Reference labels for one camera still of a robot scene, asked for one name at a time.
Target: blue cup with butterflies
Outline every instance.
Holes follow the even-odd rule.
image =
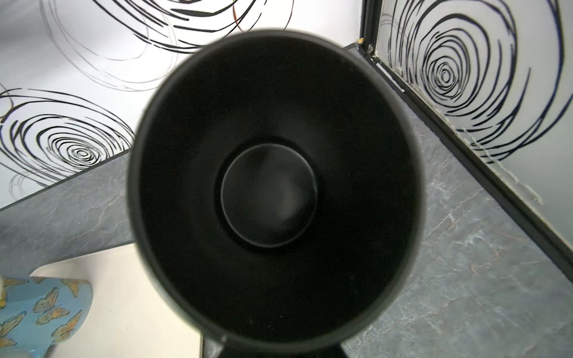
[[[0,276],[0,358],[42,358],[80,328],[92,297],[86,280]]]

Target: orange butterfly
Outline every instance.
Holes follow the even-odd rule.
[[[65,324],[62,324],[54,332],[52,332],[52,338],[54,340],[52,343],[59,343],[63,342],[66,339],[70,338],[73,331],[76,329],[77,323],[80,321],[81,318],[81,310],[79,310],[76,314],[73,315],[72,318]]]
[[[40,298],[38,302],[34,305],[32,311],[34,313],[42,313],[38,320],[37,325],[46,324],[51,320],[56,318],[64,317],[70,314],[65,308],[54,307],[56,306],[56,301],[58,300],[58,288],[54,287],[50,292],[46,294],[45,298]]]
[[[87,280],[76,280],[74,278],[61,278],[60,281],[72,291],[74,298],[80,293],[80,284],[89,283]]]
[[[27,280],[19,280],[17,278],[10,278],[10,277],[5,277],[2,276],[2,294],[0,294],[0,309],[6,307],[6,300],[8,299],[8,293],[6,290],[6,287],[8,286],[15,286],[15,285],[22,285],[22,284],[26,284],[30,281]]]
[[[0,349],[3,347],[9,347],[11,345],[16,345],[16,342],[12,339],[6,338],[6,335],[10,333],[16,326],[23,320],[26,315],[26,311],[20,312],[14,317],[8,318],[0,326]]]

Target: black mug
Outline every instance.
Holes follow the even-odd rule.
[[[140,123],[129,214],[148,271],[222,357],[344,357],[422,228],[411,129],[373,68],[306,34],[224,38]]]

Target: white cutting board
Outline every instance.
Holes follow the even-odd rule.
[[[31,276],[92,283],[88,316],[50,358],[201,358],[201,334],[163,301],[134,243],[51,263]]]

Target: marble surface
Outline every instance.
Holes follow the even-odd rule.
[[[397,300],[350,358],[573,356],[573,284],[397,96],[425,162],[426,226]],[[0,272],[132,242],[128,155],[0,211]],[[206,340],[204,357],[220,346]]]

